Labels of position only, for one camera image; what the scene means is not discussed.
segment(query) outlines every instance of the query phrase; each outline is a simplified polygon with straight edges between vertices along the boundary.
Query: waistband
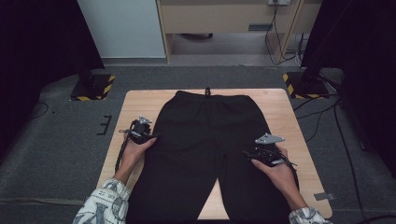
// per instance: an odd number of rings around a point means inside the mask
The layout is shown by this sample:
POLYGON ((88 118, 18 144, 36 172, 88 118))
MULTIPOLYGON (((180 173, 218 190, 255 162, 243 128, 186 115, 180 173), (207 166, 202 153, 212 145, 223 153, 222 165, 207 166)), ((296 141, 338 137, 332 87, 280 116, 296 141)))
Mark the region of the waistband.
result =
POLYGON ((238 99, 246 99, 250 98, 247 95, 207 95, 207 94, 199 94, 192 93, 188 91, 177 91, 175 94, 176 98, 182 98, 187 100, 195 100, 195 101, 234 101, 238 99))

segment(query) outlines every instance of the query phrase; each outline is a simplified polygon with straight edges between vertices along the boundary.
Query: handheld controller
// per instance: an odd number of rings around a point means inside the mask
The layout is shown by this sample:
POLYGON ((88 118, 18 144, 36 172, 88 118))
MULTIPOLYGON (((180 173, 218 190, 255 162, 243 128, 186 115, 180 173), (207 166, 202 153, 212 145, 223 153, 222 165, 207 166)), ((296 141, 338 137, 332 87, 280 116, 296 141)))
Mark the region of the handheld controller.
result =
POLYGON ((283 141, 285 141, 285 139, 282 137, 266 133, 259 139, 255 140, 255 143, 257 144, 255 153, 249 153, 247 151, 243 151, 243 153, 248 160, 255 159, 270 167, 274 167, 282 162, 291 165, 293 163, 290 162, 276 146, 277 142, 283 141))
POLYGON ((120 161, 122 158, 123 151, 125 150, 126 144, 130 139, 135 143, 137 143, 138 145, 142 145, 146 143, 149 139, 159 136, 158 134, 154 134, 154 135, 149 134, 151 132, 151 129, 149 127, 150 123, 152 123, 151 120, 139 116, 139 119, 135 119, 134 121, 132 121, 129 129, 119 130, 119 133, 127 133, 127 136, 124 142, 122 143, 119 156, 117 157, 116 168, 115 168, 116 172, 120 168, 120 161))

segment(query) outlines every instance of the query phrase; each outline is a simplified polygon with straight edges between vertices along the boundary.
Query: black stand base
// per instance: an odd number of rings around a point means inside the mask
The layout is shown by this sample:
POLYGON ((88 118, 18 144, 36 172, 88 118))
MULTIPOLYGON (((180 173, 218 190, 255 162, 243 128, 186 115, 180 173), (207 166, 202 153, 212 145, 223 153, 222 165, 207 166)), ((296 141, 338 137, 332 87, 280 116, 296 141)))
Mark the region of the black stand base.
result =
POLYGON ((283 75, 291 98, 310 99, 320 96, 329 97, 329 92, 322 81, 317 80, 311 85, 305 85, 302 82, 303 75, 304 72, 288 72, 283 75))
POLYGON ((70 94, 71 101, 103 100, 107 97, 115 76, 113 75, 93 75, 95 80, 94 88, 86 88, 81 80, 78 80, 76 87, 70 94))

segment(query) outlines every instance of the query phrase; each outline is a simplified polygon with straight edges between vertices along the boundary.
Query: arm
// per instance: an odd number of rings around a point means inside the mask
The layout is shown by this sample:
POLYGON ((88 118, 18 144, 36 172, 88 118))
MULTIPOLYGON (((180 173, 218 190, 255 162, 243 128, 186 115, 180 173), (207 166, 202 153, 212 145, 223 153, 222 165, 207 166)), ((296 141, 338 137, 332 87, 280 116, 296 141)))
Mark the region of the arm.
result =
MULTIPOLYGON (((281 153, 288 157, 288 151, 277 146, 281 153)), ((321 216, 318 210, 308 207, 300 191, 294 181, 291 169, 286 163, 280 163, 275 167, 269 167, 260 161, 252 160, 252 163, 261 171, 263 171, 271 179, 277 189, 282 192, 288 201, 291 213, 289 215, 290 223, 331 223, 321 216)))
POLYGON ((120 169, 108 179, 101 188, 96 189, 90 198, 79 209, 74 224, 123 223, 128 211, 130 191, 125 187, 134 166, 139 161, 145 150, 152 146, 156 138, 148 140, 145 144, 138 145, 129 140, 122 154, 120 169))

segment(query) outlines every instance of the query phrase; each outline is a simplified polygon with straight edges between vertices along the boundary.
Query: metal bracket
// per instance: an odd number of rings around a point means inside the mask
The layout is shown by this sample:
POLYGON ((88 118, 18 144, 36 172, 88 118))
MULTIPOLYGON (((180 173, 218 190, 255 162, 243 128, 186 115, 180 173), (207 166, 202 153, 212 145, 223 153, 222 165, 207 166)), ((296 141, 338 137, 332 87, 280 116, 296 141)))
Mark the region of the metal bracket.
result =
POLYGON ((331 201, 331 200, 336 199, 335 195, 333 193, 326 193, 326 192, 317 193, 317 194, 314 194, 314 196, 317 201, 321 201, 321 200, 325 200, 325 199, 331 201))
POLYGON ((148 124, 148 123, 152 123, 152 121, 149 119, 145 119, 142 116, 139 116, 139 123, 140 124, 148 124))
POLYGON ((285 141, 285 139, 283 137, 278 137, 278 136, 266 133, 265 135, 263 135, 259 139, 256 139, 255 143, 256 144, 262 144, 262 145, 268 145, 268 144, 273 144, 273 143, 277 143, 277 142, 284 142, 284 141, 285 141))

